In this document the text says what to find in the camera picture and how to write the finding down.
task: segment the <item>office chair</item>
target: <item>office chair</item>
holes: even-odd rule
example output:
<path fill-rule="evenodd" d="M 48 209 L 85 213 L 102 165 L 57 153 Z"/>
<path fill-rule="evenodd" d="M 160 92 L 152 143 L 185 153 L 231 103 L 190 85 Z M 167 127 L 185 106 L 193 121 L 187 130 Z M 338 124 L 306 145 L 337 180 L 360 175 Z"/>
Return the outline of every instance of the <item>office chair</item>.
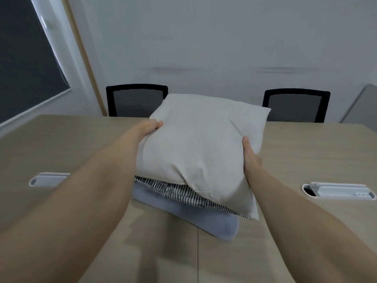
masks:
<path fill-rule="evenodd" d="M 109 116 L 149 117 L 168 94 L 165 85 L 132 84 L 106 87 Z"/>
<path fill-rule="evenodd" d="M 329 99 L 329 91 L 271 89 L 266 90 L 262 106 L 271 108 L 267 121 L 323 123 Z"/>

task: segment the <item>chair backrest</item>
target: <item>chair backrest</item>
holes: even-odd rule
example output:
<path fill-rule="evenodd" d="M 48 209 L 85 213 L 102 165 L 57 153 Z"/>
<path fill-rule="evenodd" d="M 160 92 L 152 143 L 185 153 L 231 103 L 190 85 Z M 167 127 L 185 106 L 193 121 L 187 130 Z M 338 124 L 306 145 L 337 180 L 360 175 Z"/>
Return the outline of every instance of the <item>chair backrest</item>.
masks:
<path fill-rule="evenodd" d="M 149 117 L 168 94 L 165 85 L 131 84 L 106 87 L 109 116 Z"/>
<path fill-rule="evenodd" d="M 271 89 L 264 94 L 263 107 L 271 108 L 267 121 L 323 123 L 329 99 L 329 91 Z"/>

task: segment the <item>pillow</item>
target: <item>pillow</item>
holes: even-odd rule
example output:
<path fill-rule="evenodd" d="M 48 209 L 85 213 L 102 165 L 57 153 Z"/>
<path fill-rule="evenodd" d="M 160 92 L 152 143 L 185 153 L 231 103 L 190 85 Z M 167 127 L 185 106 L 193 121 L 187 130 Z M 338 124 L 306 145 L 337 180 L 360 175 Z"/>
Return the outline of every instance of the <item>pillow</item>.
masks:
<path fill-rule="evenodd" d="M 169 94 L 150 116 L 162 128 L 139 144 L 137 176 L 188 185 L 217 204 L 258 219 L 243 174 L 242 138 L 259 153 L 270 108 L 223 98 Z"/>

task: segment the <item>table surface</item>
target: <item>table surface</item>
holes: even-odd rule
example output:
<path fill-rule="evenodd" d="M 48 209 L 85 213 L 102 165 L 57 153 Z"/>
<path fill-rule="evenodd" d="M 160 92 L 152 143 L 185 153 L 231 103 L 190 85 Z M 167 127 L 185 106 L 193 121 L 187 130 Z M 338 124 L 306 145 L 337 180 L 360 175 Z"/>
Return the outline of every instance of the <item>table surface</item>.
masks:
<path fill-rule="evenodd" d="M 52 192 L 29 187 L 32 177 L 73 172 L 140 120 L 41 115 L 0 138 L 0 230 Z M 377 192 L 377 134 L 359 124 L 267 122 L 260 155 L 298 193 L 312 181 L 360 183 Z M 309 200 L 377 252 L 377 201 Z M 229 243 L 132 200 L 80 282 L 294 282 L 260 215 L 240 218 Z"/>

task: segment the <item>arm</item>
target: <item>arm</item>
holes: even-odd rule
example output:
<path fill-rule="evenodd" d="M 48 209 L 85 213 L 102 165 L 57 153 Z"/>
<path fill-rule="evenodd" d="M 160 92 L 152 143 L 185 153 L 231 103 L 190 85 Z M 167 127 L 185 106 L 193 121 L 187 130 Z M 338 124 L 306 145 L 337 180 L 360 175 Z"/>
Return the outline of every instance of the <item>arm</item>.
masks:
<path fill-rule="evenodd" d="M 377 255 L 332 214 L 261 167 L 247 137 L 244 172 L 296 282 L 376 282 Z"/>
<path fill-rule="evenodd" d="M 78 281 L 127 209 L 139 141 L 162 124 L 129 129 L 2 233 L 0 282 Z"/>

